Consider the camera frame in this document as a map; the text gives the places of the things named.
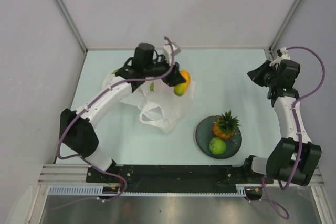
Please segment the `fake orange green mango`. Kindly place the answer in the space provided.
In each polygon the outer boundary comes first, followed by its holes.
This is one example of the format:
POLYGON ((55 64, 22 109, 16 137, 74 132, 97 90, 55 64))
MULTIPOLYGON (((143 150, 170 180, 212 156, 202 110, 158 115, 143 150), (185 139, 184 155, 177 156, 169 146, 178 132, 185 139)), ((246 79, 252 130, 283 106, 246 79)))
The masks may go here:
POLYGON ((174 94, 177 96, 183 96, 187 92, 187 89, 191 82, 191 76, 187 70, 181 70, 180 74, 186 81, 174 87, 174 94))

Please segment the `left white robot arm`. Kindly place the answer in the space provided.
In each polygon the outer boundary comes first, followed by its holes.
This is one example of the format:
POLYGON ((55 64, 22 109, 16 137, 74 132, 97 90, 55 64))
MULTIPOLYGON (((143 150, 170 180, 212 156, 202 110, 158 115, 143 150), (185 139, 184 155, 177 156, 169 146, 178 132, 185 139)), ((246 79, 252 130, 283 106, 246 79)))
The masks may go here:
POLYGON ((134 93, 145 82, 162 80, 169 87, 186 83, 175 56, 179 46, 164 38, 162 54, 149 43, 140 43, 133 57, 112 74, 112 79, 90 102, 76 110, 64 109, 60 116, 59 144, 65 144, 79 157, 98 170, 105 182, 115 178, 115 161, 99 147, 95 127, 117 103, 134 93))

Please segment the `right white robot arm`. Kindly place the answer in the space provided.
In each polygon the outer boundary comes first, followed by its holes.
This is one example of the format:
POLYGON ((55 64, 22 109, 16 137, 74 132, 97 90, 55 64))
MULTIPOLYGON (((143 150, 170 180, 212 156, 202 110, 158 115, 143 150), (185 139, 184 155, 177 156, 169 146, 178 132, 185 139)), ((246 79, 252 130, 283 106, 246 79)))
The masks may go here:
POLYGON ((300 115, 300 95, 293 87, 300 65, 292 60, 265 61, 248 72, 252 82, 268 87, 279 122, 281 139, 267 158, 249 156, 250 165, 242 169, 243 179, 254 183, 261 175, 287 184, 307 186, 318 166, 321 147, 312 143, 300 115))

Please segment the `fake green lime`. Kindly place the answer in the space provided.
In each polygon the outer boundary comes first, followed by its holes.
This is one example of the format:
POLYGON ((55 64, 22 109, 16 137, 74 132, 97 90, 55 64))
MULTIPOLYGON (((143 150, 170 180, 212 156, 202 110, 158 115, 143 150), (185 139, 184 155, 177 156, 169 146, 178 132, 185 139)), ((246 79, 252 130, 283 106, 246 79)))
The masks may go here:
POLYGON ((213 138, 209 143, 209 151, 214 155, 220 155, 226 152, 226 143, 221 138, 213 138))

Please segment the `fake orange pineapple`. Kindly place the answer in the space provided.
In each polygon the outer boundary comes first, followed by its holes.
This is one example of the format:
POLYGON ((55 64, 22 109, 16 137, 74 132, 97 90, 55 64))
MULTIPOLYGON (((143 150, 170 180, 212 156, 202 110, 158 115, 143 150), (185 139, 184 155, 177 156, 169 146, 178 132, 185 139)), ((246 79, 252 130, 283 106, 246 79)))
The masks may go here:
POLYGON ((218 115, 213 125, 213 133, 222 140, 231 139, 240 126, 238 117, 232 116, 232 111, 226 111, 224 114, 218 115))

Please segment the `white printed plastic bag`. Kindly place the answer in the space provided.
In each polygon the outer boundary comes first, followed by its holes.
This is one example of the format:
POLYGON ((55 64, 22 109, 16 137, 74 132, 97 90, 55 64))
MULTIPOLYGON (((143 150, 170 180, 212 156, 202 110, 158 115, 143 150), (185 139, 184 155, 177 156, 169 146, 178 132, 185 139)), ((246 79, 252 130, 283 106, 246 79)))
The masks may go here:
POLYGON ((96 121, 101 120, 111 109, 119 103, 137 107, 140 110, 139 121, 143 124, 155 126, 168 133, 174 129, 185 117, 191 107, 196 82, 191 81, 182 96, 174 93, 162 79, 147 80, 132 94, 125 96, 126 92, 117 94, 110 102, 102 107, 96 121))

